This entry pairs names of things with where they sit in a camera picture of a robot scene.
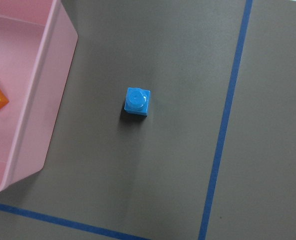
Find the pink plastic box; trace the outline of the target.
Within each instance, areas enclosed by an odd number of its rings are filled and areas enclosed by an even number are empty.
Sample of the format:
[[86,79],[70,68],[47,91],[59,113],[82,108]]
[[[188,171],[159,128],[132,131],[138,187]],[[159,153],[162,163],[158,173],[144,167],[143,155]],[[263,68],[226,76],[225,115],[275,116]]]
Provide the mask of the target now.
[[0,192],[43,168],[77,32],[59,0],[0,0]]

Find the small blue square block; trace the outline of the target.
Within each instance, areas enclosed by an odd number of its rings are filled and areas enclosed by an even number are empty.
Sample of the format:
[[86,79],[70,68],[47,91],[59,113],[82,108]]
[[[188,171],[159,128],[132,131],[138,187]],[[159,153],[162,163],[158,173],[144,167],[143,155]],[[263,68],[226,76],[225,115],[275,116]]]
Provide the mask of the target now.
[[138,87],[127,89],[124,110],[129,114],[148,116],[151,92]]

